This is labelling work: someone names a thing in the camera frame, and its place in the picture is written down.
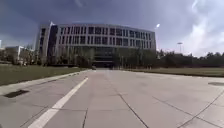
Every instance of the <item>distant building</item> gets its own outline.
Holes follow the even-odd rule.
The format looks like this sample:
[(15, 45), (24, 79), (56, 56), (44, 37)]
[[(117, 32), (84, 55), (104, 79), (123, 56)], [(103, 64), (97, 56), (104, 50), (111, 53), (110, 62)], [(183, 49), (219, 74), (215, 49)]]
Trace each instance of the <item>distant building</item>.
[(36, 41), (41, 63), (92, 49), (95, 65), (113, 65), (111, 58), (119, 48), (156, 51), (155, 32), (108, 24), (49, 23), (40, 25)]

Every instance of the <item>pavement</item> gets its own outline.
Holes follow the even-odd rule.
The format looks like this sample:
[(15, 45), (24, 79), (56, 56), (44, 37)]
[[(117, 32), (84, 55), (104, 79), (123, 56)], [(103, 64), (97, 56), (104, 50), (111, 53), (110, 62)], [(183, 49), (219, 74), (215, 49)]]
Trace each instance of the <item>pavement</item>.
[(95, 70), (0, 96), (2, 128), (224, 128), (224, 79)]

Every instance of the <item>curb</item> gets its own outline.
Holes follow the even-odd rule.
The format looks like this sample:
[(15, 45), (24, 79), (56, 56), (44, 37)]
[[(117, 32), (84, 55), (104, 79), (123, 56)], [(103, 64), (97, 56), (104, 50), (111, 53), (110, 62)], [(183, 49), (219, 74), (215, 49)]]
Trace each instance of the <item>curb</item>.
[(32, 85), (44, 84), (44, 83), (47, 83), (47, 82), (55, 81), (55, 80), (58, 80), (58, 79), (62, 79), (62, 78), (68, 77), (68, 76), (73, 76), (73, 75), (83, 73), (83, 72), (87, 72), (87, 71), (89, 71), (89, 70), (84, 70), (84, 71), (69, 73), (69, 74), (65, 74), (65, 75), (47, 77), (47, 78), (43, 78), (43, 79), (37, 79), (37, 80), (31, 80), (31, 81), (25, 81), (25, 82), (21, 82), (21, 83), (1, 86), (0, 87), (0, 96), (8, 94), (10, 92), (15, 92), (15, 91), (21, 90), (23, 88), (26, 88), (26, 87), (29, 87), (29, 86), (32, 86)]

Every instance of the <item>stone tile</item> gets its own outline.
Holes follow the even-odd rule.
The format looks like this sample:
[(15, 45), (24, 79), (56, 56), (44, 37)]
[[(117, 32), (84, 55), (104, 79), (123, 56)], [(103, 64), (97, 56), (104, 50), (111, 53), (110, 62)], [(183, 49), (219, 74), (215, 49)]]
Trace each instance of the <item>stone tile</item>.
[(192, 116), (161, 102), (150, 106), (131, 105), (131, 107), (151, 128), (175, 128), (192, 118)]
[(224, 94), (222, 94), (213, 104), (224, 107)]
[(178, 97), (170, 99), (166, 102), (194, 116), (200, 113), (203, 109), (205, 109), (210, 104), (208, 102), (203, 102), (197, 99), (193, 99), (186, 95), (179, 95)]
[(92, 96), (91, 95), (75, 95), (63, 106), (62, 109), (68, 110), (87, 110)]
[(119, 96), (94, 97), (89, 110), (129, 109)]
[(224, 127), (224, 107), (211, 105), (198, 117), (220, 127)]
[(200, 119), (193, 119), (180, 128), (219, 128)]
[(129, 110), (88, 111), (85, 128), (145, 128)]
[(43, 107), (52, 107), (62, 97), (63, 95), (33, 93), (19, 100), (18, 102)]
[(82, 128), (86, 111), (60, 110), (44, 128)]
[(158, 103), (160, 101), (145, 94), (135, 94), (135, 95), (122, 95), (124, 100), (132, 107), (150, 107), (152, 104)]
[(2, 128), (19, 128), (42, 109), (43, 107), (28, 106), (19, 103), (0, 106), (0, 124)]

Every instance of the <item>building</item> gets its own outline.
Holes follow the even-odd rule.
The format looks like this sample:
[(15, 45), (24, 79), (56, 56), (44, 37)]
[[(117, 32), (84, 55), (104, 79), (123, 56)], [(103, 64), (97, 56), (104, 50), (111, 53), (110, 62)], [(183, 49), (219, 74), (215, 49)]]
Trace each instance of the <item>building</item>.
[(27, 59), (32, 59), (30, 53), (34, 52), (33, 50), (24, 48), (22, 46), (8, 46), (5, 47), (4, 51), (6, 52), (7, 56), (11, 57), (11, 61), (15, 64), (27, 63)]
[(42, 64), (86, 54), (86, 49), (90, 49), (94, 65), (113, 65), (116, 49), (156, 51), (155, 32), (108, 24), (46, 23), (39, 27), (36, 51)]

